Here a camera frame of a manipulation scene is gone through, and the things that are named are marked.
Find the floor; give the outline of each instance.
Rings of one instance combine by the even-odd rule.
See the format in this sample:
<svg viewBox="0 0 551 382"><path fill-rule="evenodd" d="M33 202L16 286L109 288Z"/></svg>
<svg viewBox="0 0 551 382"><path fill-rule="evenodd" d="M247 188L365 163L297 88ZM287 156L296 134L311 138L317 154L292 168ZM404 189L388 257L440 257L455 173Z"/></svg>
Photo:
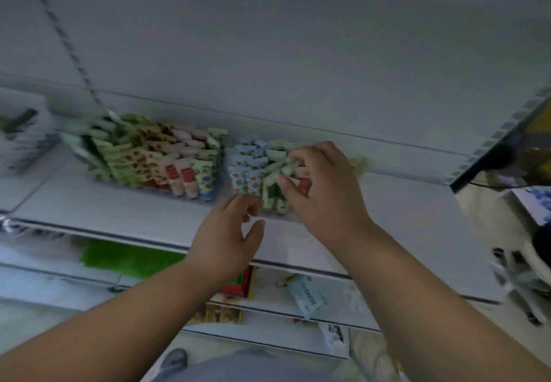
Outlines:
<svg viewBox="0 0 551 382"><path fill-rule="evenodd" d="M470 217L474 232L488 249L499 246L518 249L529 239L531 224L521 210L511 205L499 193L481 187L468 186L457 196L459 204ZM523 312L509 301L501 306L482 306L478 309L497 323L503 330L518 340L544 363L551 366L551 327L535 327L528 322ZM75 313L68 310L37 307L14 302L0 302L0 354L25 340L61 323ZM224 356L249 347L234 341L181 333L168 350L176 347L189 352L190 364L213 357ZM357 331L353 333L353 350L358 361L327 359L308 354L299 354L275 349L266 349L278 357L298 360L305 365L325 369L327 374L343 382L363 381L373 375L379 381L395 379L392 366L386 356L384 338L376 333ZM149 381L157 372L162 357L143 382Z"/></svg>

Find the left hand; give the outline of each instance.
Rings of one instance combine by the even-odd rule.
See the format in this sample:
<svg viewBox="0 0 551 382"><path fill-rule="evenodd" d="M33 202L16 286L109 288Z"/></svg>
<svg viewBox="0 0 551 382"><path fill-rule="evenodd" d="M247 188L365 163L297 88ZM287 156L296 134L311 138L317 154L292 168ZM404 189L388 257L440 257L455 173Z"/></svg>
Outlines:
<svg viewBox="0 0 551 382"><path fill-rule="evenodd" d="M265 221L255 222L245 238L241 225L258 216L261 208L258 196L231 196L214 207L197 230L184 263L208 281L213 290L235 279L258 251Z"/></svg>

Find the hand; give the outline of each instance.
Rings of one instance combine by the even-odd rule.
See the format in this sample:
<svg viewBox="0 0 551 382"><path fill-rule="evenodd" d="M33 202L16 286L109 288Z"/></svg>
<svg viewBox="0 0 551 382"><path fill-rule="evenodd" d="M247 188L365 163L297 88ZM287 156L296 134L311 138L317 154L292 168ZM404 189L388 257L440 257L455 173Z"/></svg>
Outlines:
<svg viewBox="0 0 551 382"><path fill-rule="evenodd" d="M258 216L262 200L253 195L234 195L214 207L197 230L184 259L218 290L247 268L264 237L265 221L252 225L243 238L241 224Z"/></svg>
<svg viewBox="0 0 551 382"><path fill-rule="evenodd" d="M306 165L312 179L308 196L287 177L277 183L310 233L334 255L340 248L377 229L365 208L362 191L346 156L330 141L290 153Z"/></svg>

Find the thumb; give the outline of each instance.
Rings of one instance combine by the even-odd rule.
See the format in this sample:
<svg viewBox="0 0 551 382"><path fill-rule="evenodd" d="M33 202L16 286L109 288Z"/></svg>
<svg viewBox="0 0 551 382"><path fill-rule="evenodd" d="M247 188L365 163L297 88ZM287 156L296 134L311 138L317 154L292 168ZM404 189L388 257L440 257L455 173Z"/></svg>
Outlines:
<svg viewBox="0 0 551 382"><path fill-rule="evenodd" d="M252 225L251 229L249 230L249 233L247 234L247 237L245 237L245 239L243 240L245 246L247 246L251 250L254 250L254 253L258 251L258 248L260 247L260 243L264 238L265 226L266 226L266 221L264 221L263 219L259 219L257 222L255 222Z"/></svg>
<svg viewBox="0 0 551 382"><path fill-rule="evenodd" d="M288 177L284 175L278 175L275 178L275 181L279 185L282 194L285 196L285 198L287 198L287 200L293 207L293 210L295 210L295 212L297 210L300 210L301 205L306 202L307 197L300 192L297 186Z"/></svg>

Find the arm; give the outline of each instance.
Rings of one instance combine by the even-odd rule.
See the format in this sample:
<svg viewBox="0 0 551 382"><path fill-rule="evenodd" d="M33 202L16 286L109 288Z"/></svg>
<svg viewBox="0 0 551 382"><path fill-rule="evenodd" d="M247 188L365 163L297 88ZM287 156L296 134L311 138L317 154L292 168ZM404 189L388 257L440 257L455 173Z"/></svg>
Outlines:
<svg viewBox="0 0 551 382"><path fill-rule="evenodd" d="M258 250L264 221L244 239L258 198L223 201L205 219L186 258L0 357L2 380L139 381L185 323Z"/></svg>
<svg viewBox="0 0 551 382"><path fill-rule="evenodd" d="M348 160L333 143L295 150L313 181L302 195L278 184L308 230L352 276L413 381L551 380L551 369L440 281L366 211Z"/></svg>

